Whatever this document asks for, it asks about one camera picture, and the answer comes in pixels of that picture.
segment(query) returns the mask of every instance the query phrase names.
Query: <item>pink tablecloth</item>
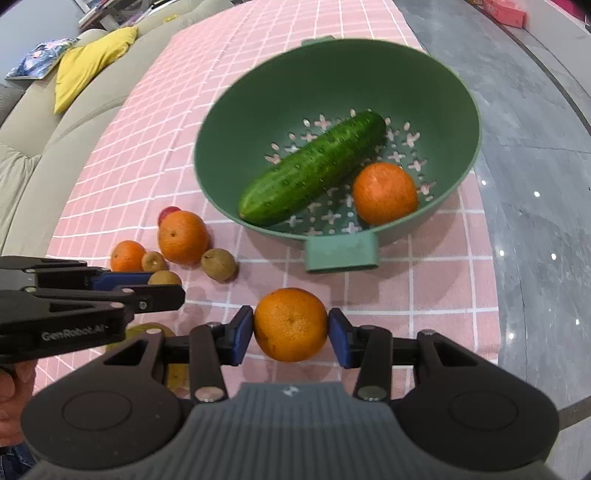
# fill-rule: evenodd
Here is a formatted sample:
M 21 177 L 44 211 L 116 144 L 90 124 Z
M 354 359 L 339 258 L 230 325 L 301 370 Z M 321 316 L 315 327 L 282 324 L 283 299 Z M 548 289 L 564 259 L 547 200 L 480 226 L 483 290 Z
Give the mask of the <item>pink tablecloth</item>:
M 221 93 L 260 62 L 298 47 L 303 39 L 382 38 L 420 48 L 391 0 L 254 0 L 178 33 L 105 131 L 61 216 L 48 254 L 108 266 L 124 239 L 157 249 L 160 210 L 177 205 L 199 214 L 216 247 L 233 252 L 240 275 L 218 285 L 199 269 L 173 266 L 186 287 L 178 312 L 148 314 L 186 334 L 209 321 L 229 321 L 243 304 L 297 286 L 326 307 L 344 309 L 354 324 L 374 323 L 409 337 L 433 328 L 496 360 L 500 338 L 492 252 L 474 173 L 442 210 L 415 234 L 382 248 L 371 272 L 306 274 L 298 246 L 287 247 L 226 219 L 201 193 L 192 149 L 199 126 Z M 40 362 L 37 387 L 99 355 L 71 353 Z M 356 372 L 342 372 L 330 345 L 301 364 L 277 364 L 253 341 L 244 363 L 225 370 L 230 392 L 240 382 L 338 380 L 350 388 Z M 394 369 L 394 394 L 412 386 L 406 368 Z

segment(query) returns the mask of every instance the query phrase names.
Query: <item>sofa cushion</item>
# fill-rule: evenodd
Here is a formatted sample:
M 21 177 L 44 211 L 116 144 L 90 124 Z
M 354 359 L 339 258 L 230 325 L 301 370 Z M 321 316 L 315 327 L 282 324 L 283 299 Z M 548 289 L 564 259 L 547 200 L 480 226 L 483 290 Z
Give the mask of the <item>sofa cushion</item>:
M 117 111 L 94 117 L 45 151 L 22 194 L 2 255 L 45 256 L 76 180 Z
M 76 45 L 83 46 L 104 37 L 104 30 L 88 30 Z M 57 128 L 61 115 L 53 113 L 57 69 L 43 80 L 35 80 L 0 125 L 0 142 L 28 157 L 39 155 Z
M 153 29 L 164 24 L 167 18 L 178 15 L 179 17 L 189 13 L 194 7 L 191 7 L 189 0 L 176 0 L 164 5 L 162 8 L 150 13 L 147 17 L 136 23 L 139 28 L 139 36 L 142 37 Z
M 0 144 L 0 251 L 39 156 L 29 158 L 7 145 Z
M 8 114 L 12 112 L 12 109 L 21 99 L 23 93 L 25 92 L 18 88 L 0 85 L 0 125 L 4 123 Z
M 193 4 L 195 4 L 199 0 L 191 1 Z M 188 28 L 191 25 L 200 22 L 201 20 L 205 20 L 206 18 L 223 12 L 224 10 L 232 8 L 233 6 L 234 4 L 231 3 L 230 0 L 203 0 L 203 2 L 200 2 L 197 7 L 195 7 L 183 17 L 182 29 Z
M 126 55 L 100 72 L 64 113 L 47 148 L 87 120 L 123 105 L 170 38 L 181 29 L 181 25 L 181 18 L 177 18 L 138 38 Z
M 125 27 L 67 51 L 57 69 L 54 112 L 65 112 L 94 77 L 127 53 L 137 37 L 138 27 Z

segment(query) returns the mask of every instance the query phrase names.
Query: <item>red apple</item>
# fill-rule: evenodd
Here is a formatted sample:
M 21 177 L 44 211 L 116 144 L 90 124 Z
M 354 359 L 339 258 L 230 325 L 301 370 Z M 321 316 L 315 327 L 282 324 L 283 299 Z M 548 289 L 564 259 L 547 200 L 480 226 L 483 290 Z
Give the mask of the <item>red apple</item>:
M 162 210 L 162 212 L 160 212 L 160 215 L 158 215 L 158 226 L 160 226 L 162 220 L 164 220 L 169 213 L 178 212 L 179 210 L 180 208 L 178 207 L 166 207 L 164 210 Z

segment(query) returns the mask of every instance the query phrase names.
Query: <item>finger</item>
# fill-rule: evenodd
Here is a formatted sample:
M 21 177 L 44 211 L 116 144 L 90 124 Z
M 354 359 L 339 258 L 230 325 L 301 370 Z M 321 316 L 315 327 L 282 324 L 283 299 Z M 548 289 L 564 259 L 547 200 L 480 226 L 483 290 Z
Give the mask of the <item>finger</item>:
M 0 369 L 0 402 L 10 400 L 15 394 L 14 379 L 6 370 Z
M 21 417 L 22 409 L 33 396 L 34 386 L 34 378 L 26 383 L 17 380 L 15 394 L 9 401 L 0 403 L 0 421 Z
M 15 370 L 17 371 L 17 377 L 23 382 L 28 382 L 31 377 L 35 375 L 35 367 L 37 366 L 37 360 L 29 360 L 27 362 L 21 362 L 16 364 Z
M 12 435 L 10 437 L 0 437 L 0 447 L 11 447 L 13 445 L 18 445 L 22 443 L 24 438 L 22 433 L 18 433 L 16 435 Z
M 9 439 L 21 435 L 20 419 L 0 421 L 0 439 Z

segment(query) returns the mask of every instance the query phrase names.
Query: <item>cucumber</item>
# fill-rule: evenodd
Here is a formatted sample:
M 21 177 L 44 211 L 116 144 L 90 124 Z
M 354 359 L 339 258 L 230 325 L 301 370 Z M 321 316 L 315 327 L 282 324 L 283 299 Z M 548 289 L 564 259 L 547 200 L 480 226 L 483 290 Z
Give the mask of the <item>cucumber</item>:
M 386 125 L 365 111 L 328 130 L 281 160 L 242 192 L 240 218 L 258 226 L 287 220 L 329 188 L 340 186 L 361 160 L 384 143 Z

